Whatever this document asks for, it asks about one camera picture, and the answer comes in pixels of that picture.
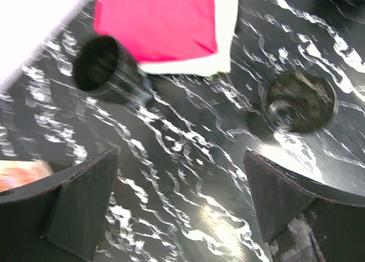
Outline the black coffee cup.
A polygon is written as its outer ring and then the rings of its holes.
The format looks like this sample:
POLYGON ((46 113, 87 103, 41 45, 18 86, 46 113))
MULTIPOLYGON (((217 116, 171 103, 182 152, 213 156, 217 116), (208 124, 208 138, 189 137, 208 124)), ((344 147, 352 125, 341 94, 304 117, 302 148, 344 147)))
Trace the black coffee cup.
POLYGON ((114 37, 98 35, 79 50, 72 67, 78 89, 87 95, 130 108, 153 103, 153 84, 134 56, 114 37))
POLYGON ((275 133, 302 136, 325 128, 338 113, 331 83, 312 72, 285 72, 263 87, 246 116, 248 129, 264 142, 275 133))

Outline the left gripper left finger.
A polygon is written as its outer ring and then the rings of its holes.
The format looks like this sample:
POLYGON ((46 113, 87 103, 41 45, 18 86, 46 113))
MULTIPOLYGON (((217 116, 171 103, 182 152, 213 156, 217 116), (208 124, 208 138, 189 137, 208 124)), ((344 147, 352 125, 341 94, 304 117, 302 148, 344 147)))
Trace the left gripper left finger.
POLYGON ((1 261, 92 261, 117 169, 109 149, 1 192, 1 261))

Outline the paper takeout bag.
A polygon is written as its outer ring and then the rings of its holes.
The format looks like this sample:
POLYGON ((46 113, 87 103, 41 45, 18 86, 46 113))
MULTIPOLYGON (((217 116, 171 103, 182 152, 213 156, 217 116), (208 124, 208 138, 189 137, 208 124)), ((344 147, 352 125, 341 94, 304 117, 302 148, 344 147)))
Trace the paper takeout bag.
POLYGON ((35 182, 53 173, 47 162, 1 160, 1 192, 35 182))

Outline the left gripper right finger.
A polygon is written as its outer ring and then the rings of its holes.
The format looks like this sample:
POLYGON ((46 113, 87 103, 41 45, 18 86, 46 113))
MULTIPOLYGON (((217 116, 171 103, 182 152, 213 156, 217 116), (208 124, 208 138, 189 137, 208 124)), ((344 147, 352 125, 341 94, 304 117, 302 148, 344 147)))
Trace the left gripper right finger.
POLYGON ((353 214, 364 222, 364 196, 342 191, 290 171, 254 151, 244 154, 248 179, 262 240, 269 242, 315 201, 333 211, 353 214))

